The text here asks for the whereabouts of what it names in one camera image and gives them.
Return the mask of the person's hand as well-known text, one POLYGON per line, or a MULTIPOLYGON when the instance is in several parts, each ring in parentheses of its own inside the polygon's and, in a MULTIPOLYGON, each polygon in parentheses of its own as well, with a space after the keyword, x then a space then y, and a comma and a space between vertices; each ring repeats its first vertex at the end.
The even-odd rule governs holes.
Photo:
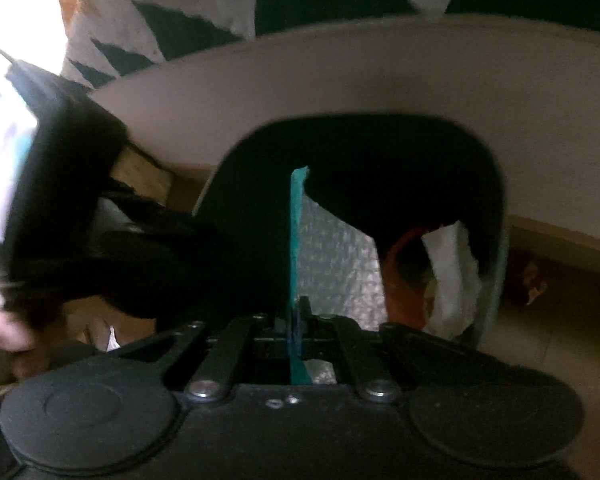
POLYGON ((7 384, 44 373, 52 362, 55 346, 67 340, 67 322, 61 314, 42 330, 34 330, 16 312, 0 309, 0 352, 6 353, 7 384))

